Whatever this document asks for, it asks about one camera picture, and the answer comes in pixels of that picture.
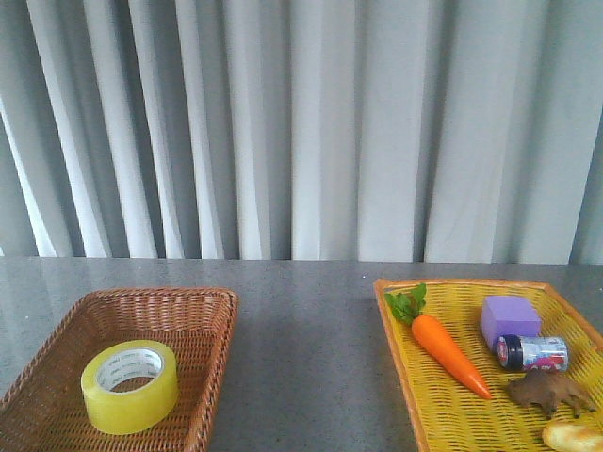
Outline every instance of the tape label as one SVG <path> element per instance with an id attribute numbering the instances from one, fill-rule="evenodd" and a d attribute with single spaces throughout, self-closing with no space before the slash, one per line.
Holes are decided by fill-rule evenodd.
<path id="1" fill-rule="evenodd" d="M 102 363 L 96 373 L 96 381 L 101 388 L 111 391 L 127 379 L 154 379 L 162 370 L 161 355 L 148 348 L 131 348 L 116 353 Z"/>

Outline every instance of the brown toy animal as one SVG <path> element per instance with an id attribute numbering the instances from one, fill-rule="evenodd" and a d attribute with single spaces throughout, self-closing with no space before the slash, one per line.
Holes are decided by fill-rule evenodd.
<path id="1" fill-rule="evenodd" d="M 553 412 L 561 402 L 574 409 L 574 417 L 580 417 L 582 408 L 591 412 L 596 410 L 595 403 L 588 393 L 575 381 L 559 372 L 530 370 L 523 379 L 511 381 L 508 389 L 513 402 L 524 408 L 532 403 L 540 405 L 548 419 L 553 417 Z"/>

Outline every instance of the toy carrot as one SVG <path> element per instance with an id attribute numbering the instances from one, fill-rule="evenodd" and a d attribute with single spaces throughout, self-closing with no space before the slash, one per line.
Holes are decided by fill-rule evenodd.
<path id="1" fill-rule="evenodd" d="M 426 293 L 427 286 L 422 283 L 411 289 L 410 297 L 401 292 L 387 292 L 385 300 L 394 317 L 411 326 L 416 341 L 442 364 L 452 377 L 478 396 L 492 398 L 480 372 L 454 342 L 444 325 L 437 318 L 421 312 L 425 307 Z"/>

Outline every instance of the gray countertop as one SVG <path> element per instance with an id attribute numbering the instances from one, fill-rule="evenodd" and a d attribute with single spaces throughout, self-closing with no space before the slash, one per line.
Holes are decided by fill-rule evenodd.
<path id="1" fill-rule="evenodd" d="M 241 304 L 211 450 L 416 450 L 374 298 L 379 278 L 542 281 L 603 331 L 603 266 L 4 257 L 0 392 L 88 292 L 224 286 Z"/>

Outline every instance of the toy bread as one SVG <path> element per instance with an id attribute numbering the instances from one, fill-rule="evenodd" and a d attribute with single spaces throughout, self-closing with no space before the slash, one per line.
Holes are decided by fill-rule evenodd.
<path id="1" fill-rule="evenodd" d="M 603 434 L 594 428 L 553 421 L 543 430 L 545 444 L 559 452 L 602 452 Z"/>

